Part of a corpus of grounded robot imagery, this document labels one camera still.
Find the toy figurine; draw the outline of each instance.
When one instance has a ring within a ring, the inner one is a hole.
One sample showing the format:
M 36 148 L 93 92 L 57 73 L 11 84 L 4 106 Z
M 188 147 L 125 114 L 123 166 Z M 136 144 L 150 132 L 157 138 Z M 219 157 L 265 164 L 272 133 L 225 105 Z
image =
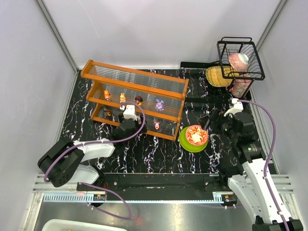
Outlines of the toy figurine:
M 120 95 L 120 103 L 125 103 L 125 102 L 126 102 L 125 94 L 122 92 Z
M 135 100 L 137 101 L 137 104 L 141 106 L 141 103 L 143 102 L 143 98 L 141 96 L 136 96 Z
M 159 122 L 154 121 L 154 124 L 155 124 L 155 129 L 159 130 Z
M 156 100 L 156 110 L 161 112 L 161 111 L 164 111 L 164 101 L 162 100 Z
M 106 116 L 111 116 L 111 113 L 112 113 L 111 109 L 106 110 Z
M 111 96 L 110 96 L 110 92 L 108 90 L 104 90 L 104 95 L 105 95 L 106 100 L 110 100 Z

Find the black marble surface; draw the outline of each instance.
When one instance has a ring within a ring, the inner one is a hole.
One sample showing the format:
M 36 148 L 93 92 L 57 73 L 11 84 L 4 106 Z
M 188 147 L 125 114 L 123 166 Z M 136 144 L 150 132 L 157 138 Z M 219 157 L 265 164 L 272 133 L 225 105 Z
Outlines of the black marble surface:
M 146 70 L 162 75 L 179 77 L 179 70 Z M 183 78 L 189 78 L 187 97 L 217 96 L 224 88 L 209 85 L 204 70 L 187 70 Z M 61 136 L 78 141 L 92 141 L 105 138 L 115 127 L 92 121 L 91 113 L 95 104 L 86 101 L 92 85 L 90 79 L 77 78 L 73 95 L 67 110 Z M 221 103 L 186 103 L 182 114 L 180 131 L 198 124 L 197 119 L 208 115 L 213 108 L 226 111 L 228 106 Z M 251 113 L 248 105 L 244 111 Z M 131 139 L 122 150 L 111 157 L 93 159 L 85 164 L 96 165 L 104 172 L 119 173 L 218 173 L 218 165 L 235 165 L 237 161 L 231 151 L 227 137 L 209 133 L 207 147 L 199 153 L 184 150 L 177 138 L 169 141 L 141 134 Z

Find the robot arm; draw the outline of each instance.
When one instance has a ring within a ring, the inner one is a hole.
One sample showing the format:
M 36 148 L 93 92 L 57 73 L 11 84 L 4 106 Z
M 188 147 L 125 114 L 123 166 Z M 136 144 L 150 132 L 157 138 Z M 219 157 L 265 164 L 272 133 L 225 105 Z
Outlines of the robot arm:
M 38 167 L 46 173 L 53 165 L 55 160 L 68 151 L 69 148 L 77 146 L 69 151 L 54 165 L 48 174 L 48 178 L 54 187 L 61 187 L 67 182 L 85 182 L 92 184 L 98 178 L 96 170 L 91 166 L 80 165 L 81 162 L 100 158 L 109 157 L 116 149 L 123 147 L 123 143 L 113 144 L 108 141 L 117 141 L 125 139 L 135 134 L 141 129 L 141 115 L 136 115 L 134 105 L 126 105 L 124 112 L 119 115 L 120 126 L 112 131 L 108 139 L 99 141 L 80 142 L 71 141 L 67 138 L 61 138 L 58 142 L 48 150 L 48 152 L 38 161 Z M 147 131 L 143 126 L 141 132 Z
M 259 142 L 253 140 L 251 115 L 242 112 L 243 105 L 237 99 L 232 99 L 231 103 L 231 109 L 225 113 L 213 111 L 204 128 L 209 127 L 214 132 L 228 136 L 240 163 L 240 167 L 220 166 L 220 184 L 230 188 L 240 199 L 253 223 L 254 231 L 286 230 L 281 215 L 285 218 L 289 230 L 302 231 L 301 221 L 292 219 L 268 170 L 266 178 L 270 187 L 266 183 L 263 172 L 266 157 Z M 244 172 L 250 178 L 253 189 L 248 186 Z

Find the white wall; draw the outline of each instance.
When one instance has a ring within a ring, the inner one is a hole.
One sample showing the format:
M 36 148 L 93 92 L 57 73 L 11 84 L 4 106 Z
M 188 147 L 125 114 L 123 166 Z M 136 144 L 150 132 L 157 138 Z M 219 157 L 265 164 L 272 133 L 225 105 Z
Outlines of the white wall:
M 308 1 L 290 1 L 260 52 L 265 80 L 254 83 L 257 102 L 272 113 L 277 127 L 275 155 L 289 174 L 308 226 Z M 267 129 L 272 127 L 267 120 Z
M 0 1 L 0 230 L 18 230 L 73 71 L 34 0 Z
M 279 0 L 44 0 L 77 65 L 213 62 L 223 36 L 261 36 Z

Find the purple figurine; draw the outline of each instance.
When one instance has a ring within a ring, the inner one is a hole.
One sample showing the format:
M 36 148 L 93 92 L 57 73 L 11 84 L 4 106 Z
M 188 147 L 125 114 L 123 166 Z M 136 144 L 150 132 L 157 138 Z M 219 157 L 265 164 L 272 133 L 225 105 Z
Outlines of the purple figurine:
M 164 101 L 162 101 L 162 100 L 156 100 L 156 110 L 157 111 L 159 111 L 159 112 L 161 112 L 161 111 L 163 111 L 164 110 Z

